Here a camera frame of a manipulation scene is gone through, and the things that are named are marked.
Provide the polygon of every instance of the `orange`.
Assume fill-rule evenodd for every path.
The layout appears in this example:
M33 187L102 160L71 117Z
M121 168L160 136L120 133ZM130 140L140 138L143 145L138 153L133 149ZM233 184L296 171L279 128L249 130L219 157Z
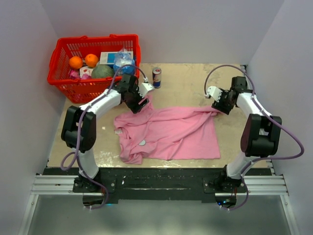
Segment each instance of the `orange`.
M73 56L69 60L69 66L72 69L78 70L83 66L83 60L78 56Z
M88 54L85 57L86 65L88 65L89 67L92 67L92 68L97 66L98 61L99 61L98 57L94 54Z

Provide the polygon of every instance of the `white wall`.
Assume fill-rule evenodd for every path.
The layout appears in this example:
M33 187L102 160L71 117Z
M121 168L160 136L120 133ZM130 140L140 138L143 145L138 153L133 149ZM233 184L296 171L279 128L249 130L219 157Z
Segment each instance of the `white wall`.
M285 0L248 65L262 104L303 142L299 159L275 162L285 175L301 234L312 234L313 192L313 1ZM282 135L277 156L299 152Z
M0 2L0 234L19 231L62 111L46 81L56 40L39 0Z
M247 64L284 0L41 0L59 37L139 35L142 62Z

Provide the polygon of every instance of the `red basket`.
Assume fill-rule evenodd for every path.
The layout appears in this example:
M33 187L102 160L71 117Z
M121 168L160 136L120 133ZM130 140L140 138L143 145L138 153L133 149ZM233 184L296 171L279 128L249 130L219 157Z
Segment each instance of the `red basket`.
M122 48L134 52L136 66L140 65L140 46L138 35L113 35L109 37L89 38L60 38L51 56L48 83L56 86L73 103L88 103L111 84L112 78L100 79L71 79L69 78L69 59L79 56L82 59L88 54L95 54L100 58L102 51L120 51Z

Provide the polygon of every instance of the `cable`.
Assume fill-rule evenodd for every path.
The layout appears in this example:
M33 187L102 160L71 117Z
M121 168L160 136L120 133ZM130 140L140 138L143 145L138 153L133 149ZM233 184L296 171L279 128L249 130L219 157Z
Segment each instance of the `cable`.
M108 89L107 93L104 94L103 96L97 98L96 100L94 100L89 106L86 107L86 109L85 109L85 110L82 112L82 114L80 115L79 122L78 122L78 128L77 128L77 142L76 142L76 149L75 149L75 152L70 152L70 153L66 154L65 157L64 157L64 158L62 159L62 161L61 161L61 166L60 166L60 168L61 168L61 170L63 170L63 171L67 171L67 170L71 169L72 166L74 165L75 161L77 161L78 167L81 169L81 171L82 171L82 173L84 174L84 176L85 176L89 181L91 181L92 183L94 183L94 184L100 186L100 187L105 191L106 197L105 197L105 199L102 201L101 205L100 205L100 206L96 206L96 207L89 206L89 208L90 208L91 210L93 210L93 209L99 209L99 208L103 207L103 206L106 204L106 202L108 201L108 199L109 199L109 192L107 191L107 189L106 189L106 187L105 187L104 185L102 185L102 184L100 184L100 183L94 181L92 178L90 178L89 175L87 175L87 174L85 173L85 171L83 170L83 168L82 168L82 166L81 166L81 164L80 164L78 152L79 152L79 147L80 147L80 134L81 134L81 129L82 129L82 123L83 123L83 119L84 119L84 116L85 116L86 112L87 112L95 103L97 103L98 101L102 100L103 98L105 98L105 97L110 93L110 91L111 91L111 89L112 89L112 87L113 87L113 85L114 85L116 76L117 76L118 73L122 70L122 68L124 68L124 67L126 67L126 66L131 66L131 67L134 67L135 69L138 69L138 70L142 73L142 75L144 76L144 78L146 78L145 73L144 73L139 67L137 67L137 66L135 66L135 65L123 65L123 66L119 67L119 69L115 72L115 74L114 74L114 76L113 76L113 78L112 78L112 82L111 82L111 84L110 84L110 86L109 86L109 89ZM64 162L65 162L66 159L67 159L70 155L72 155L72 154L74 154L74 157L73 157L71 163L70 163L68 166L65 167L65 166L64 166Z
M211 72L208 74L208 76L206 77L205 79L205 83L204 83L204 93L207 95L206 93L206 84L207 84L207 81L210 77L210 75L217 69L219 68L222 68L222 67L232 67L232 68L235 68L237 70L239 70L240 72L242 72L246 78L249 80L249 82L251 83L251 86L252 86L252 94L251 94L251 100L252 102L256 105L256 107L260 110L260 112L268 119L270 120L271 123L273 123L274 125L278 126L280 129L282 129L283 131L285 131L291 138L294 139L294 141L296 141L296 143L299 145L300 147L300 152L296 155L292 155L292 156L289 156L289 157L269 157L269 158L259 158L259 159L255 159L255 160L252 160L251 162L247 163L245 165L245 167L241 170L240 174L241 174L241 180L244 184L244 187L246 189L246 198L245 200L242 202L242 204L236 206L236 207L233 207L233 208L223 208L223 209L226 209L226 210L229 210L229 211L232 211L232 210L235 210L235 209L238 209L240 207L242 207L248 200L248 197L249 197L249 191L248 191L248 188L247 188L247 185L245 183L245 180L244 180L244 176L243 176L243 173L245 172L245 170L247 170L249 168L249 166L253 163L256 163L258 161L262 161L262 160L289 160L289 159L295 159L295 158L298 158L300 156L303 155L304 153L304 146L303 144L301 143L301 141L286 127L284 127L283 125L279 124L278 122L276 122L275 120L273 120L269 115L267 115L267 113L264 111L264 109L261 108L261 106L258 104L258 102L255 100L255 86L254 86L254 83L252 81L252 79L249 77L249 75L243 71L241 68L237 67L237 66L234 66L234 65L220 65L220 66L217 66L215 67L214 69L211 70Z

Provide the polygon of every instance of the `energy drink can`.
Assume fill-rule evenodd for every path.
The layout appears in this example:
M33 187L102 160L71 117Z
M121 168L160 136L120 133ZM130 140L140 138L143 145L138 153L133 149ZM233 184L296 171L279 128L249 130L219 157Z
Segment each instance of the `energy drink can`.
M161 87L161 76L162 76L161 73L162 73L162 71L159 67L154 67L152 69L153 86L155 88Z

